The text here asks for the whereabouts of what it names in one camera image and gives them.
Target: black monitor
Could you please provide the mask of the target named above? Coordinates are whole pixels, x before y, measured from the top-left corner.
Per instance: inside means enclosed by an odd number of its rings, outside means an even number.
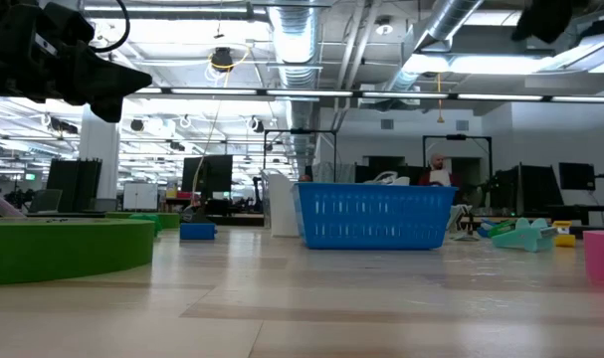
[[[193,191],[193,178],[202,157],[184,158],[182,191]],[[233,178],[233,155],[207,155],[200,168],[196,192],[230,192]]]
[[[551,166],[521,165],[520,181],[525,212],[541,212],[548,206],[564,205]]]
[[[591,164],[559,163],[560,188],[563,190],[596,190],[596,174]]]
[[[499,170],[492,178],[490,189],[490,206],[492,208],[507,208],[516,211],[518,195],[518,166],[509,170]]]

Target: man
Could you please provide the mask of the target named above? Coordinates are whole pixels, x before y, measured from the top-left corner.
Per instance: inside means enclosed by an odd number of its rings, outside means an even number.
[[[421,176],[419,185],[458,186],[450,172],[445,169],[445,157],[434,153],[430,157],[430,170]]]

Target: blue plastic basket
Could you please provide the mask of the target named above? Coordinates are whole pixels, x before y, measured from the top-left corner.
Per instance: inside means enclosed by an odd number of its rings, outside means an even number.
[[[293,195],[310,249],[428,250],[443,245],[456,190],[297,183]]]

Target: floor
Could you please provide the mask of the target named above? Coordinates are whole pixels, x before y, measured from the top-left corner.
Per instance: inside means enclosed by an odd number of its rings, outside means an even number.
[[[604,358],[581,247],[309,251],[219,230],[162,233],[152,266],[0,286],[0,358]]]

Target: desk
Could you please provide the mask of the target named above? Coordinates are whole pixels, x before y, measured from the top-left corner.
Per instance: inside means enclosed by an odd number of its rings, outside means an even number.
[[[170,206],[170,205],[181,205],[182,210],[184,210],[186,207],[191,205],[191,199],[190,198],[165,198],[164,202],[162,202],[161,205],[162,205],[161,209],[163,212],[167,212],[168,210],[166,209],[166,206]]]

